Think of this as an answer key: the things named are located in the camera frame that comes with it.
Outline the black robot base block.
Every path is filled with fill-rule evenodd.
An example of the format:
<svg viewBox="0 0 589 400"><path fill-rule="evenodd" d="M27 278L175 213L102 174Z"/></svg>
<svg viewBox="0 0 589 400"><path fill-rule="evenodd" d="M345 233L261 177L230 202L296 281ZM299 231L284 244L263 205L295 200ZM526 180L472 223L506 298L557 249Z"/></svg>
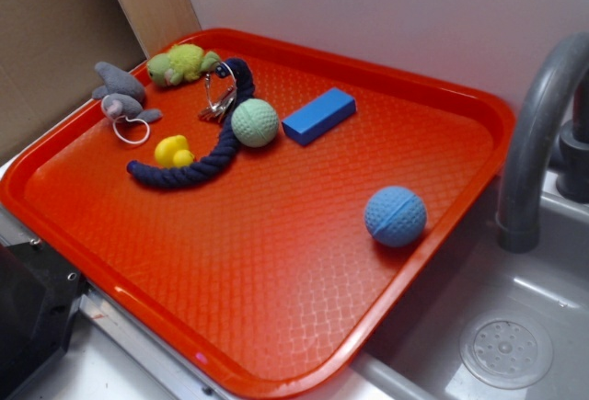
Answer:
<svg viewBox="0 0 589 400"><path fill-rule="evenodd" d="M67 353L85 280L41 240L1 247L1 397Z"/></svg>

